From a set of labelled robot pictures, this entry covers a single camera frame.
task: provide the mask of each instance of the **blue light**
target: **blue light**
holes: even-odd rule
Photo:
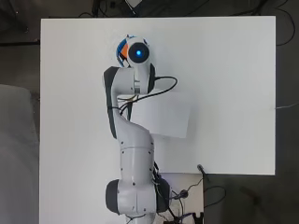
[[[137,56],[141,56],[141,50],[138,50],[138,51],[136,52],[136,55],[137,55]]]

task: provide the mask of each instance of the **orange part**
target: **orange part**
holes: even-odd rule
[[[125,44],[121,50],[121,54],[125,57],[128,58],[128,44]]]

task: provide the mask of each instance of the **white paper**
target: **white paper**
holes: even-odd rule
[[[190,97],[186,93],[169,91],[134,104],[131,121],[145,127],[150,133],[185,138],[190,110]]]

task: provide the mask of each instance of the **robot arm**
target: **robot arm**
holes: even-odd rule
[[[110,129],[121,147],[121,180],[107,185],[107,208],[125,214],[130,224],[151,224],[165,204],[152,182],[154,144],[149,130],[134,124],[120,114],[118,96],[148,94],[154,87],[155,69],[150,63],[150,50],[145,40],[127,39],[129,68],[110,67],[104,73]],[[165,195],[169,185],[163,181]]]

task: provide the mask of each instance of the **tabletop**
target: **tabletop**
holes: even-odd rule
[[[120,155],[102,75],[118,65],[115,49],[128,34],[147,38],[157,74],[177,77],[176,91],[192,96],[186,139],[154,139],[163,172],[180,173],[174,182],[197,174],[197,164],[215,174],[275,172],[274,18],[43,20],[42,224],[123,223],[105,205]]]

